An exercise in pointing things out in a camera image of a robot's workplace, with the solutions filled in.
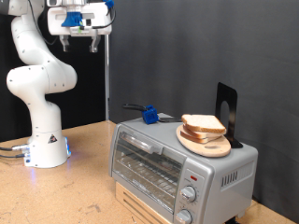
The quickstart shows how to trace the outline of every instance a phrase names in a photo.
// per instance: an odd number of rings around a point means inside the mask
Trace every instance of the sticker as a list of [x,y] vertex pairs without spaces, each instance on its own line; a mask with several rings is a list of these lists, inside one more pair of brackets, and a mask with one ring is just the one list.
[[50,136],[49,143],[57,142],[57,139],[55,138],[54,134]]

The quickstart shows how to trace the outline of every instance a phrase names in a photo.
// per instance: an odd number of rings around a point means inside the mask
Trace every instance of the red indicator light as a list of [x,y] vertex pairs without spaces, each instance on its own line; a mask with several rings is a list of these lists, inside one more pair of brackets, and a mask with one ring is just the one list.
[[197,180],[197,178],[195,176],[190,176],[190,178],[195,181]]

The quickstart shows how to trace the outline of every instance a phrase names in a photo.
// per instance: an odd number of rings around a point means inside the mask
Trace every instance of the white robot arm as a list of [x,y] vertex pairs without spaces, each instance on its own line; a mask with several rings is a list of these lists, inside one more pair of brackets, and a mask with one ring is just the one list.
[[[51,6],[56,3],[57,6],[57,1],[59,0],[49,0],[48,3]],[[90,18],[87,20],[91,21],[97,17],[97,10],[105,11],[104,16],[102,13],[102,18],[107,16],[107,7],[103,7],[81,6],[82,12],[87,14],[84,17]],[[15,148],[21,148],[25,153],[26,166],[50,168],[63,164],[70,156],[70,152],[62,135],[60,109],[57,105],[47,102],[45,94],[73,89],[77,83],[77,74],[72,66],[59,61],[50,53],[43,37],[36,29],[36,21],[44,8],[44,0],[0,1],[0,14],[17,16],[11,23],[12,36],[21,60],[29,64],[29,66],[12,69],[7,75],[9,90],[27,104],[32,121],[32,136],[28,144]],[[92,27],[86,27],[88,25],[86,20],[80,24],[82,27],[85,26],[84,30],[87,28],[85,33],[80,26],[62,27],[66,12],[64,7],[54,7],[49,11],[50,32],[61,37],[64,49],[67,49],[68,35],[91,36],[93,38],[91,51],[96,52],[99,35],[103,33]],[[102,19],[100,23],[94,21],[94,25],[103,25],[102,22],[109,22],[109,20]],[[102,32],[109,34],[111,26],[102,29]]]

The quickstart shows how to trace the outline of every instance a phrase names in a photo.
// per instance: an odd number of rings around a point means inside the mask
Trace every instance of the toaster oven handle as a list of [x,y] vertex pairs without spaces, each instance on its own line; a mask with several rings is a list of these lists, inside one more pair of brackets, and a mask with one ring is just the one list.
[[131,145],[133,145],[135,147],[138,147],[141,150],[144,150],[144,151],[148,152],[149,154],[152,154],[153,152],[156,152],[156,153],[161,155],[161,153],[162,153],[161,148],[157,148],[157,147],[151,146],[149,143],[142,142],[142,141],[138,140],[137,138],[131,136],[128,133],[122,132],[121,133],[121,138],[124,141],[130,143]]

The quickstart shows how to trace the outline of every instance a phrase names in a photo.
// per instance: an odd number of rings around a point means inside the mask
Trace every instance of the bread slice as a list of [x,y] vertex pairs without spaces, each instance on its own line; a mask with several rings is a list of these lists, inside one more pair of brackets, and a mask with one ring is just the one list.
[[194,132],[221,133],[221,134],[224,134],[226,132],[225,127],[213,115],[185,114],[181,117],[181,120],[189,130]]
[[193,141],[195,143],[201,143],[201,144],[204,144],[204,143],[207,143],[207,142],[210,142],[210,141],[213,141],[217,138],[220,138],[222,135],[220,136],[217,136],[217,137],[209,137],[209,138],[196,138],[196,137],[193,137],[191,135],[188,135],[183,129],[180,130],[180,136],[190,140],[190,141]]
[[208,137],[220,137],[223,133],[202,133],[202,132],[194,132],[187,128],[186,124],[183,124],[184,132],[190,136],[195,138],[208,138]]

